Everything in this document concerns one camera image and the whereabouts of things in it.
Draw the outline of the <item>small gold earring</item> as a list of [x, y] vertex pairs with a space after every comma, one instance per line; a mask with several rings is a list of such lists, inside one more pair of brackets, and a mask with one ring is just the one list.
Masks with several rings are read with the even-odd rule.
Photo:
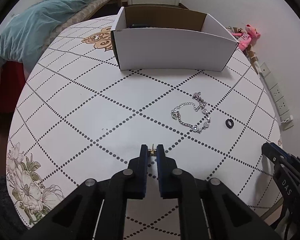
[[148, 150], [150, 157], [156, 157], [157, 156], [157, 149], [154, 147], [154, 144], [152, 144], [151, 148]]

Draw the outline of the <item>white power strip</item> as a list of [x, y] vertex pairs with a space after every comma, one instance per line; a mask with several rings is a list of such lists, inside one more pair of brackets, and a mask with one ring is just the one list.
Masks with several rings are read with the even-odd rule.
[[266, 87], [266, 92], [268, 93], [271, 104], [274, 107], [277, 122], [281, 131], [290, 129], [294, 126], [293, 116], [289, 111], [288, 104], [285, 100], [283, 92], [281, 91], [279, 83], [265, 62], [259, 64], [258, 61], [255, 61], [254, 66], [262, 83]]

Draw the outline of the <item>white patterned tablecloth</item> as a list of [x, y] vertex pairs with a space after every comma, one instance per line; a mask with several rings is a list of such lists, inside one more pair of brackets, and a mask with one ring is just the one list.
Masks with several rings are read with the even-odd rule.
[[181, 168], [217, 177], [258, 215], [280, 198], [261, 155], [280, 130], [268, 93], [236, 51], [225, 69], [119, 70], [84, 38], [113, 16], [65, 29], [34, 67], [13, 116], [8, 190], [31, 227], [87, 178], [125, 168], [140, 147], [162, 144]]

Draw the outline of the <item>white cardboard box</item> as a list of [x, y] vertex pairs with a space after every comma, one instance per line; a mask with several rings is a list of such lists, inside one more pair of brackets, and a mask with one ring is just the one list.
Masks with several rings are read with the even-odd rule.
[[210, 14], [160, 4], [122, 7], [110, 31], [121, 70], [222, 72], [238, 41]]

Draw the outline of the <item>pink panther plush toy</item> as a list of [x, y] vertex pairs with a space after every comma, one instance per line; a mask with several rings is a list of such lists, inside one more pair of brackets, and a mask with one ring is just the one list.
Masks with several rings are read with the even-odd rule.
[[239, 49], [244, 51], [253, 39], [260, 38], [261, 33], [250, 24], [247, 24], [244, 29], [239, 28], [238, 33], [232, 33], [232, 35], [237, 38]]

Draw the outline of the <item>bed mattress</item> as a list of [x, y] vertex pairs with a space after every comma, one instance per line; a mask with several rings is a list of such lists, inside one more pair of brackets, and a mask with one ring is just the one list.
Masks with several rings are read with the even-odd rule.
[[82, 10], [71, 16], [65, 23], [55, 27], [50, 36], [45, 40], [44, 48], [47, 48], [54, 41], [54, 39], [67, 27], [91, 19], [92, 16], [106, 4], [120, 1], [121, 0], [93, 0]]

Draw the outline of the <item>teal duvet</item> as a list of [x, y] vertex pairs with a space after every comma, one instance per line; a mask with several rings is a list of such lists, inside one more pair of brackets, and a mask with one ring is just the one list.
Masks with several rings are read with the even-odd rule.
[[7, 61], [31, 72], [52, 31], [93, 0], [43, 0], [13, 18], [0, 34], [0, 68]]

